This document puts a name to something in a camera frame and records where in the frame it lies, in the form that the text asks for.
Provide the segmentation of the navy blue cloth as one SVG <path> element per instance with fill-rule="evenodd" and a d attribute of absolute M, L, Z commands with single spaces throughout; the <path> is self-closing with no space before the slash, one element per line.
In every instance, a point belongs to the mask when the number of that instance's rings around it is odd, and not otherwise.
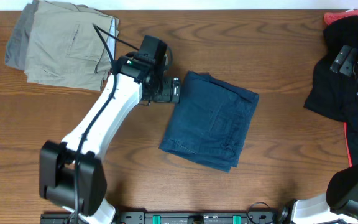
<path fill-rule="evenodd" d="M 239 163 L 258 102 L 252 91 L 188 72 L 159 148 L 229 172 Z"/>

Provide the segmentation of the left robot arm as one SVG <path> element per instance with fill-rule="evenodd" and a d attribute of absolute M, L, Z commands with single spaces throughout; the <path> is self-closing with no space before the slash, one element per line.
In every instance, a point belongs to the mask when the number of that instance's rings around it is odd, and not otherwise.
<path fill-rule="evenodd" d="M 101 96 L 80 124 L 60 143 L 40 150 L 39 194 L 66 213 L 46 213 L 41 223 L 114 223 L 116 209 L 105 198 L 103 160 L 126 116 L 141 101 L 178 103 L 180 79 L 165 72 L 173 61 L 170 47 L 146 35 L 139 49 L 112 63 Z"/>

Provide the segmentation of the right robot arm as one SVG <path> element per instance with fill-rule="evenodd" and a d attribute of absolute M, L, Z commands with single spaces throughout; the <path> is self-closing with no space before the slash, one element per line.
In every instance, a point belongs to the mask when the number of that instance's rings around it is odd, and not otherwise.
<path fill-rule="evenodd" d="M 358 78 L 358 49 L 343 46 L 330 70 Z M 326 193 L 283 207 L 277 223 L 358 223 L 358 164 L 336 173 Z"/>

